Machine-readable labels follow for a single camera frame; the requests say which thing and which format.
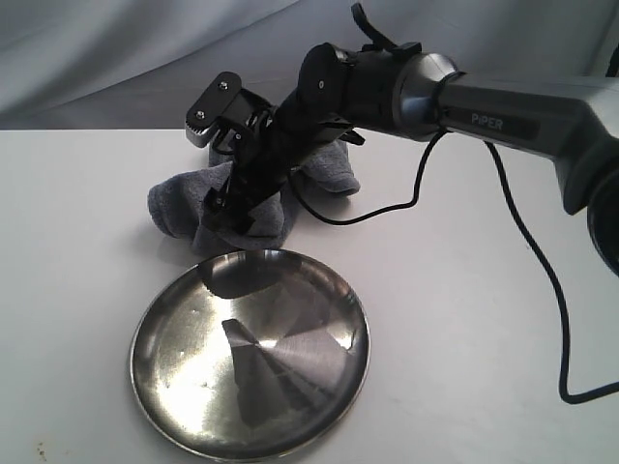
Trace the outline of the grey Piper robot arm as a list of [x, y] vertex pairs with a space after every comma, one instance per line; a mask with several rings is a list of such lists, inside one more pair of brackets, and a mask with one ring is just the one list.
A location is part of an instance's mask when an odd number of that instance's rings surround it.
[[280, 106], [233, 81], [210, 85], [199, 110], [208, 137], [239, 135], [229, 177], [203, 201], [210, 229], [247, 232], [251, 210], [292, 170], [337, 139], [360, 144], [357, 129], [416, 141], [451, 131], [551, 160], [564, 210], [586, 212], [597, 252], [609, 268], [618, 266], [615, 78], [480, 76], [415, 43], [358, 52], [324, 43], [306, 55]]

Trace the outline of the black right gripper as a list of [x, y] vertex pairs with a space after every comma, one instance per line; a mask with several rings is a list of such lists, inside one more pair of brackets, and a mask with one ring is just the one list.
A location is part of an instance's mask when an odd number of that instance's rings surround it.
[[257, 121], [248, 147], [237, 147], [224, 189], [209, 188], [202, 201], [201, 224], [210, 231], [230, 227], [246, 235], [255, 218], [254, 208], [284, 188], [299, 189], [297, 176], [307, 176], [332, 195], [359, 191], [346, 142], [363, 140], [352, 125], [327, 105], [314, 105], [293, 92], [277, 108]]

